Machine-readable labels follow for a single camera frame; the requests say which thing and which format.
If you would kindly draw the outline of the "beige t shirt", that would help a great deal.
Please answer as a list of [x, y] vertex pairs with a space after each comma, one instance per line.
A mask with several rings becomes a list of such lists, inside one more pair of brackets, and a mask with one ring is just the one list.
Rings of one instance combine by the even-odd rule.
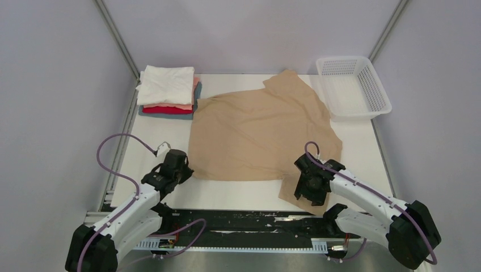
[[342, 148], [317, 93], [295, 71], [285, 70], [265, 80], [262, 89], [200, 99], [188, 160], [197, 179], [281, 180], [280, 199], [322, 215], [326, 205], [294, 196], [300, 177], [294, 162], [305, 151], [340, 161]]

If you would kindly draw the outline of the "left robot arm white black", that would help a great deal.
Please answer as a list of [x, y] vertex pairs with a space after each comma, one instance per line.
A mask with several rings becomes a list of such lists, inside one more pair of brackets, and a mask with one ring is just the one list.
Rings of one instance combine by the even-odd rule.
[[91, 227], [81, 225], [74, 231], [66, 271], [116, 271], [147, 236], [172, 230], [171, 209], [162, 200], [187, 181], [193, 170], [184, 151], [167, 148], [163, 156], [164, 161], [142, 178], [127, 201]]

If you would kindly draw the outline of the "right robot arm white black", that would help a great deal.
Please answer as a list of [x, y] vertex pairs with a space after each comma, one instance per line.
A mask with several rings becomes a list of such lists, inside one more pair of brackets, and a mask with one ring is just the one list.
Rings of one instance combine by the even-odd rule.
[[294, 165], [301, 173], [294, 191], [297, 199], [303, 197], [320, 206], [333, 193], [363, 209], [359, 212], [341, 203], [333, 205], [323, 214], [327, 234], [336, 237], [345, 232], [371, 240], [411, 270], [423, 262], [437, 263], [433, 250], [441, 236], [425, 204], [386, 196], [336, 160], [321, 163], [307, 152]]

